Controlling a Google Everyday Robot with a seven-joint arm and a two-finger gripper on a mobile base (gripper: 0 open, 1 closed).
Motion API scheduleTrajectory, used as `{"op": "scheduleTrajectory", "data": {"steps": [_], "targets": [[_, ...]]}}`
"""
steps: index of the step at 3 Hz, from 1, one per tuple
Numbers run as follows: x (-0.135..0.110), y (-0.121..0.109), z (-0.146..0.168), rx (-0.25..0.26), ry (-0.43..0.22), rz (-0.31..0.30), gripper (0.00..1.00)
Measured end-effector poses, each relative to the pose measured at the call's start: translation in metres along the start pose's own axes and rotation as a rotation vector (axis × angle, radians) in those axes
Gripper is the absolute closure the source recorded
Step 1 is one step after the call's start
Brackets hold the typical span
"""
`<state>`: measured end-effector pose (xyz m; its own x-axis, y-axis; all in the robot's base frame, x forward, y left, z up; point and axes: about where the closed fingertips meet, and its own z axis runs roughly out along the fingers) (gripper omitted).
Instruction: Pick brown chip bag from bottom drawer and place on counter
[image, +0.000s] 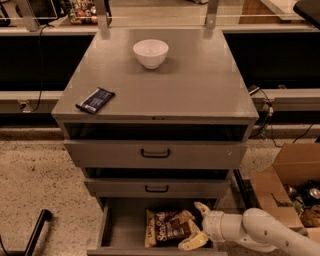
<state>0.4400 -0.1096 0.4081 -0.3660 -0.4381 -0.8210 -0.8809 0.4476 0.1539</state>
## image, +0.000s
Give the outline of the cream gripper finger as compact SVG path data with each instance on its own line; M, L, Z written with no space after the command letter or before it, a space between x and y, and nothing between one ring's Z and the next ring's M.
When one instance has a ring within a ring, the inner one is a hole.
M206 217L211 212L210 208L207 205L199 201L195 201L194 206L201 213L202 217Z
M178 244L178 249L182 251L191 251L204 246L207 242L208 237L202 231L195 231Z

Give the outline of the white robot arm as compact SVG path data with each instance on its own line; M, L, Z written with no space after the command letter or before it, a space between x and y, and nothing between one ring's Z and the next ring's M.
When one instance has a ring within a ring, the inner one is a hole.
M180 242L180 250L191 251L208 241L232 241L260 252L281 249L290 256L320 256L318 242L289 229L264 210L249 208L243 214L226 214L198 201L194 206L202 215L202 229Z

